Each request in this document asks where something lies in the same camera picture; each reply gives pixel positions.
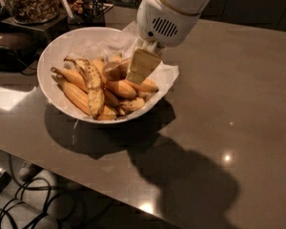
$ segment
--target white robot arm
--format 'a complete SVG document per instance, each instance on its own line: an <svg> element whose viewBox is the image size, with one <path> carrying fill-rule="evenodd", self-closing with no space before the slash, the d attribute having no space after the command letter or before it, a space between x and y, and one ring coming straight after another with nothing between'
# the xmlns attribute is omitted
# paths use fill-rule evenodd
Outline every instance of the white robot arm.
<svg viewBox="0 0 286 229"><path fill-rule="evenodd" d="M142 0L137 13L139 36L161 47L182 43L210 0Z"/></svg>

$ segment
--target floor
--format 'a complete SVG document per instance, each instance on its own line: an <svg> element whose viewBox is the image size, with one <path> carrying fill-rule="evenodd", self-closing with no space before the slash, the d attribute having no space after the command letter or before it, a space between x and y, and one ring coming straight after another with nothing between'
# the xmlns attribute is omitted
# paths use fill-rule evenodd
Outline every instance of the floor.
<svg viewBox="0 0 286 229"><path fill-rule="evenodd" d="M23 162L0 151L0 167L10 177L0 193L0 228L175 228L46 170L24 183L18 177Z"/></svg>

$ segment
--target bunch of bananas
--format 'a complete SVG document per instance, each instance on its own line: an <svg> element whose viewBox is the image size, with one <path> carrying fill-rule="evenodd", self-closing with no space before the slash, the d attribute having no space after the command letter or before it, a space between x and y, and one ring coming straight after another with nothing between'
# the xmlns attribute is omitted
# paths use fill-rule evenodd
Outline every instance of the bunch of bananas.
<svg viewBox="0 0 286 229"><path fill-rule="evenodd" d="M116 120L141 109L148 95L158 91L157 85L146 78L137 85L126 79L108 80L103 68L104 57L93 60L66 57L73 69L51 68L53 79L61 86L65 96L86 115L96 120ZM122 53L117 53L109 62L121 62Z"/></svg>

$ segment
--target black vent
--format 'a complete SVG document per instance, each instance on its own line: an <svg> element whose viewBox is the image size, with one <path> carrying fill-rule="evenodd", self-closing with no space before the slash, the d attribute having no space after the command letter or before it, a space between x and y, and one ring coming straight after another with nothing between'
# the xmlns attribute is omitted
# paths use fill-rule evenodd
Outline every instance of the black vent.
<svg viewBox="0 0 286 229"><path fill-rule="evenodd" d="M158 33L167 37L172 37L173 35L176 35L178 32L177 26L174 23L163 18L154 19L153 28Z"/></svg>

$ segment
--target gray table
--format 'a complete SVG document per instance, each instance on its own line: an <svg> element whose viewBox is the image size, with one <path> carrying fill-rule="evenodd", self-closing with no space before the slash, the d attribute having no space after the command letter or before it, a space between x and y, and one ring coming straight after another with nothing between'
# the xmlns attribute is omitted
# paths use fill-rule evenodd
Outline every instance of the gray table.
<svg viewBox="0 0 286 229"><path fill-rule="evenodd" d="M114 8L122 29L135 10ZM165 52L180 76L141 118L59 113L0 73L0 149L185 229L286 228L286 32L200 20Z"/></svg>

